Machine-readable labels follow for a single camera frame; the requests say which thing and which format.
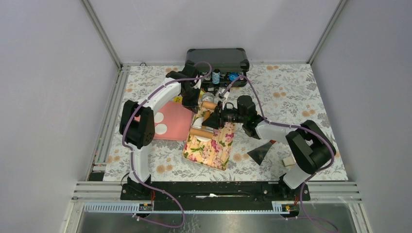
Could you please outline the white dough ball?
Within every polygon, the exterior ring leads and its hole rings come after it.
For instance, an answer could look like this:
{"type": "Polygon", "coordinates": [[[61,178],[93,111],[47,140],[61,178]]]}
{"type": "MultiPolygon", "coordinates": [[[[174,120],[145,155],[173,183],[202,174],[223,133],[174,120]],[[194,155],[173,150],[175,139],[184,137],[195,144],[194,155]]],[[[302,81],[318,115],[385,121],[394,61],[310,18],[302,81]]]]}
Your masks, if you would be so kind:
{"type": "Polygon", "coordinates": [[[208,142],[213,138],[213,131],[206,126],[203,126],[204,118],[196,118],[190,128],[189,134],[201,142],[208,142]]]}

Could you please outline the wooden double-ended rolling pin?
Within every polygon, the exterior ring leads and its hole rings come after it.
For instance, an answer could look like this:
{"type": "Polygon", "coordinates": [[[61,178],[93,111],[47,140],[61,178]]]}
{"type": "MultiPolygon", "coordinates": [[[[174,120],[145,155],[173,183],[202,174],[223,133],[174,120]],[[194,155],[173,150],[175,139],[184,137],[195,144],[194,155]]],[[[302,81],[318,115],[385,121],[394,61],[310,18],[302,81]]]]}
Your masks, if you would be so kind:
{"type": "Polygon", "coordinates": [[[215,130],[211,127],[204,126],[203,122],[210,118],[210,115],[216,107],[217,104],[210,101],[203,101],[199,104],[198,113],[193,119],[189,134],[200,142],[211,141],[214,137],[215,130]]]}

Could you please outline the floral yellow tray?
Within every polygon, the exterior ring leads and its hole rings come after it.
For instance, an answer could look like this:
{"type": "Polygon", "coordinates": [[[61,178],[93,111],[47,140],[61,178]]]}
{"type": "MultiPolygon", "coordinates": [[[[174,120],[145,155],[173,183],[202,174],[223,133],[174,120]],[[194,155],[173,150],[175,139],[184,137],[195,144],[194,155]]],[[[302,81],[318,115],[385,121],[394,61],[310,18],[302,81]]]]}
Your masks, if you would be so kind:
{"type": "Polygon", "coordinates": [[[204,128],[212,138],[189,133],[183,148],[183,157],[189,161],[218,170],[226,170],[229,162],[236,126],[226,123],[222,129],[204,128]]]}

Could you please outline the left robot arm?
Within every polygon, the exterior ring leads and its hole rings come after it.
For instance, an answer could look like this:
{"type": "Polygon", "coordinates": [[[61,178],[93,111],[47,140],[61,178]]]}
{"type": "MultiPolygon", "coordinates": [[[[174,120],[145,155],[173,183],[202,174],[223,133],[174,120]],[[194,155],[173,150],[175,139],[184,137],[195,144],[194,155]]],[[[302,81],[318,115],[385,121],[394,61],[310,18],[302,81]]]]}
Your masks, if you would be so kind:
{"type": "Polygon", "coordinates": [[[119,132],[122,145],[130,150],[127,185],[138,199],[146,199],[151,192],[148,156],[155,136],[155,115],[176,96],[182,97],[184,109],[197,113],[201,80],[195,65],[185,65],[181,71],[167,73],[150,94],[124,103],[119,132]]]}

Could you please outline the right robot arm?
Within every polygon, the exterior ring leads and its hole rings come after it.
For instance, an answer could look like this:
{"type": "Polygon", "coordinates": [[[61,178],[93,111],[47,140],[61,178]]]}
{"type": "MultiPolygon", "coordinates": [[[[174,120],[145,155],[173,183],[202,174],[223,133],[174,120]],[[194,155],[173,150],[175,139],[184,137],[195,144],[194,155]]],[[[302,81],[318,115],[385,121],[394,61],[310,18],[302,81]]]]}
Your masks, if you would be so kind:
{"type": "Polygon", "coordinates": [[[255,102],[248,95],[239,96],[236,105],[203,101],[201,107],[212,111],[203,126],[221,129],[226,123],[239,123],[251,138],[274,140],[289,146],[296,165],[280,178],[282,184],[278,192],[285,200],[295,197],[301,184],[334,161],[334,146],[312,120],[300,125],[271,122],[258,114],[255,102]]]}

